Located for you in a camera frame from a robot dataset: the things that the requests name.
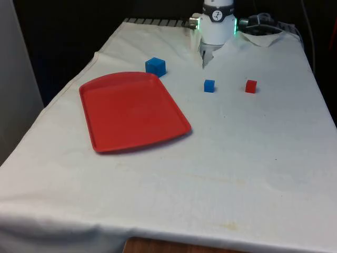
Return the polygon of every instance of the logo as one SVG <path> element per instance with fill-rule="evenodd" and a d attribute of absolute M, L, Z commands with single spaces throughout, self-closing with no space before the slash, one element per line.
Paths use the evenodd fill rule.
<path fill-rule="evenodd" d="M 219 21 L 219 20 L 222 19 L 222 12 L 221 11 L 215 11 L 215 12 L 213 12 L 212 17 L 215 21 Z"/>

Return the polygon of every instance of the black background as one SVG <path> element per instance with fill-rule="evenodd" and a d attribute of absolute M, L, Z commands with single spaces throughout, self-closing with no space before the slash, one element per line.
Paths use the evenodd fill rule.
<path fill-rule="evenodd" d="M 337 15 L 335 0 L 304 0 L 316 43 L 316 79 L 337 123 L 337 45 L 329 42 Z M 14 0 L 38 86 L 47 105 L 91 60 L 126 17 L 189 18 L 203 0 Z M 299 0 L 236 0 L 235 16 L 271 13 L 301 31 L 312 62 L 311 43 Z"/>

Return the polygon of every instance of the small block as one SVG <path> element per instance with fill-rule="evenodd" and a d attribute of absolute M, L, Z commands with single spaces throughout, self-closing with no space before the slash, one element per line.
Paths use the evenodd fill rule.
<path fill-rule="evenodd" d="M 256 93 L 257 81 L 248 80 L 246 84 L 246 93 Z"/>
<path fill-rule="evenodd" d="M 162 77 L 166 74 L 166 63 L 164 60 L 154 57 L 145 62 L 145 69 L 147 73 L 152 73 L 158 77 Z"/>
<path fill-rule="evenodd" d="M 215 81 L 214 80 L 206 80 L 204 83 L 204 91 L 209 93 L 215 92 Z"/>

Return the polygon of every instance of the green light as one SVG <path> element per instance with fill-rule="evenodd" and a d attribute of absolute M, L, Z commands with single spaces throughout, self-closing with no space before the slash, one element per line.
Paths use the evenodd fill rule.
<path fill-rule="evenodd" d="M 237 19 L 235 19 L 235 22 L 234 22 L 234 35 L 236 34 L 237 32 Z"/>

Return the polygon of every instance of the wall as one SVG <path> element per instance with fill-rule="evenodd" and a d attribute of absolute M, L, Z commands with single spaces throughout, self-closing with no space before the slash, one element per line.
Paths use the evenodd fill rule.
<path fill-rule="evenodd" d="M 0 164 L 42 110 L 11 0 L 0 0 Z"/>

